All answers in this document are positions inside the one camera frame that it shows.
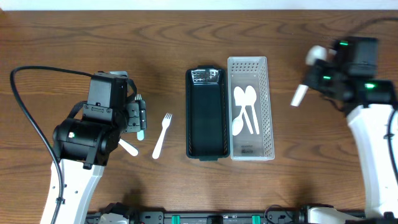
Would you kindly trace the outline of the white plastic spoon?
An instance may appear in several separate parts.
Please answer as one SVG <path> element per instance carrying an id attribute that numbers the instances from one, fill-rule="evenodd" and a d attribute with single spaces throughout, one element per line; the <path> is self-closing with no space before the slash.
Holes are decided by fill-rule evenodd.
<path id="1" fill-rule="evenodd" d="M 239 115 L 233 119 L 233 123 L 232 123 L 232 133 L 233 136 L 237 136 L 243 128 L 244 125 L 244 121 L 243 121 L 243 107 L 241 107 L 241 111 L 239 112 Z"/>
<path id="2" fill-rule="evenodd" d="M 305 57 L 305 64 L 308 66 L 312 66 L 315 64 L 316 60 L 318 59 L 326 60 L 326 58 L 327 58 L 326 48 L 321 47 L 319 45 L 314 45 L 308 51 L 307 56 Z M 299 84 L 290 105 L 298 107 L 301 104 L 301 101 L 303 100 L 307 90 L 308 90 L 307 85 L 304 85 L 303 83 Z"/>
<path id="3" fill-rule="evenodd" d="M 257 119 L 256 109 L 255 109 L 255 102 L 257 100 L 256 91 L 251 85 L 248 85 L 245 90 L 245 95 L 248 99 L 249 105 L 251 106 L 252 117 L 253 117 L 253 121 L 254 121 L 254 127 L 256 130 L 256 134 L 259 134 L 259 123 L 258 123 L 258 119 Z"/>
<path id="4" fill-rule="evenodd" d="M 251 122 L 248 117 L 248 113 L 246 111 L 245 97 L 246 97 L 246 95 L 245 95 L 245 92 L 243 91 L 243 89 L 241 87 L 236 86 L 234 88 L 235 105 L 244 108 L 243 109 L 243 118 L 245 118 L 245 120 L 246 120 L 246 124 L 247 124 L 248 130 L 249 130 L 249 133 L 254 134 L 254 131 L 251 126 Z"/>

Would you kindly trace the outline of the clear white plastic basket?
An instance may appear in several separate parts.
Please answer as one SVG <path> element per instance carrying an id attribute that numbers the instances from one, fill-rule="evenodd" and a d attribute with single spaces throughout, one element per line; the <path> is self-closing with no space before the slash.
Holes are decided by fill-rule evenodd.
<path id="1" fill-rule="evenodd" d="M 232 160 L 236 161 L 269 161 L 275 158 L 274 136 L 271 112 L 271 96 L 266 57 L 229 57 L 228 58 L 228 106 L 229 106 L 229 151 Z M 235 105 L 234 88 L 241 87 L 245 92 L 251 85 L 257 94 L 255 109 L 259 123 L 259 134 L 256 134 L 251 106 L 245 97 L 246 111 L 254 134 L 250 134 L 246 120 L 242 131 L 233 136 L 232 123 L 240 106 Z"/>

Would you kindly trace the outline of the white fork under arm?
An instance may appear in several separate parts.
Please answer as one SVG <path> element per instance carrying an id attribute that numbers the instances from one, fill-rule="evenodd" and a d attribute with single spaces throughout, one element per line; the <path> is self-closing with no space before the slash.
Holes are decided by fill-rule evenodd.
<path id="1" fill-rule="evenodd" d="M 136 157 L 139 153 L 139 151 L 132 144 L 126 142 L 123 139 L 119 140 L 119 145 L 123 147 L 133 157 Z"/>

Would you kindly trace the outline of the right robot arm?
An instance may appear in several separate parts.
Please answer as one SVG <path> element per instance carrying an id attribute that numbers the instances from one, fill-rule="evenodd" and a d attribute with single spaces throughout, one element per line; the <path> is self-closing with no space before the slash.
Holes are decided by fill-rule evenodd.
<path id="1" fill-rule="evenodd" d="M 334 208 L 312 207 L 310 223 L 397 223 L 397 97 L 390 80 L 377 80 L 373 61 L 306 61 L 310 67 L 296 91 L 302 99 L 311 88 L 342 103 L 358 149 L 365 188 L 365 218 Z"/>

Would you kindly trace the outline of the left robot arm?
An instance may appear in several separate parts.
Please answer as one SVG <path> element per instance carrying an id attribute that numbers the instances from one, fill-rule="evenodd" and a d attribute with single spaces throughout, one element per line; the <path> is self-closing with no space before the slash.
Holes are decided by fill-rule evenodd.
<path id="1" fill-rule="evenodd" d="M 68 118 L 55 128 L 54 149 L 59 159 L 51 166 L 51 182 L 41 223 L 84 223 L 92 195 L 109 154 L 118 146 L 130 155 L 139 150 L 121 139 L 122 131 L 107 131 L 102 123 L 77 120 L 74 116 L 88 105 L 77 103 Z"/>

